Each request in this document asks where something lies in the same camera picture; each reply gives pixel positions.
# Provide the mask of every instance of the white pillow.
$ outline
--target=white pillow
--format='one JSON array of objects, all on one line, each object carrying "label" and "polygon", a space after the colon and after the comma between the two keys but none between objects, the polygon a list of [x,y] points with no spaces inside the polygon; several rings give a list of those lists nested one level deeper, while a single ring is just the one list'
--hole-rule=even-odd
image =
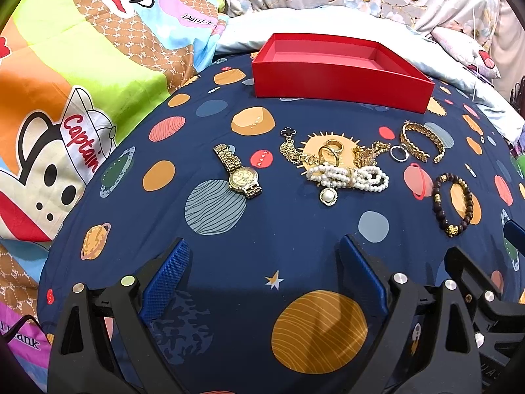
[{"label": "white pillow", "polygon": [[466,67],[479,70],[486,78],[501,78],[498,67],[483,47],[469,35],[460,31],[435,27],[432,37],[445,51]]}]

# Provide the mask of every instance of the watch face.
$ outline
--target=watch face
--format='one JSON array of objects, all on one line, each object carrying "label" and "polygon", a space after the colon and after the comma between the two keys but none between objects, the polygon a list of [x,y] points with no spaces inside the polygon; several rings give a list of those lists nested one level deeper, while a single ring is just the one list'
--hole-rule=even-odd
[{"label": "watch face", "polygon": [[232,173],[232,183],[245,187],[253,183],[255,176],[255,171],[244,167]]}]

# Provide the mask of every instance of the metal screw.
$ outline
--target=metal screw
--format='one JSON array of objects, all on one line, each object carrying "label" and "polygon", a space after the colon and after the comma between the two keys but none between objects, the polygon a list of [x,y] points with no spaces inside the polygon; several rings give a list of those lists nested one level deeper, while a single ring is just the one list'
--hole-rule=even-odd
[{"label": "metal screw", "polygon": [[120,280],[120,284],[126,287],[131,286],[133,283],[135,283],[135,277],[133,277],[132,275],[124,276],[122,280]]},{"label": "metal screw", "polygon": [[494,300],[494,292],[492,291],[486,291],[485,292],[485,300],[487,302],[492,302]]},{"label": "metal screw", "polygon": [[456,284],[456,282],[454,280],[447,280],[445,281],[445,287],[450,290],[450,291],[453,291],[456,289],[456,287],[458,287],[458,285]]},{"label": "metal screw", "polygon": [[84,290],[84,285],[82,283],[77,283],[73,286],[73,292],[80,293]]},{"label": "metal screw", "polygon": [[485,342],[485,336],[483,336],[483,333],[480,332],[474,334],[474,339],[476,339],[476,346],[478,348],[480,348],[481,345],[483,345],[483,343]]},{"label": "metal screw", "polygon": [[407,281],[409,281],[409,278],[403,273],[395,273],[394,281],[399,284],[405,284]]}]

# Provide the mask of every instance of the blue gripper pad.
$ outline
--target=blue gripper pad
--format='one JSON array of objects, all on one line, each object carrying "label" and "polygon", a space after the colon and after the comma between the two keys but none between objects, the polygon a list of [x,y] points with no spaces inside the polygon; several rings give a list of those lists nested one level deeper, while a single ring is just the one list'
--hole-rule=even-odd
[{"label": "blue gripper pad", "polygon": [[186,241],[180,240],[142,294],[142,309],[138,316],[145,324],[162,315],[189,261],[190,247]]},{"label": "blue gripper pad", "polygon": [[519,251],[525,251],[525,230],[512,219],[503,225],[503,237]]},{"label": "blue gripper pad", "polygon": [[363,309],[367,320],[382,323],[389,314],[387,292],[374,270],[349,236],[339,243],[339,258],[345,275],[343,283]]}]

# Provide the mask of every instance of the pearl pendant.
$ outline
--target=pearl pendant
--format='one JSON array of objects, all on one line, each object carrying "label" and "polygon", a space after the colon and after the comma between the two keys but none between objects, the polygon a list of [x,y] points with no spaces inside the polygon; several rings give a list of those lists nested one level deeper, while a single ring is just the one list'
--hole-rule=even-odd
[{"label": "pearl pendant", "polygon": [[331,187],[325,188],[319,194],[319,200],[325,206],[333,206],[337,201],[337,191]]}]

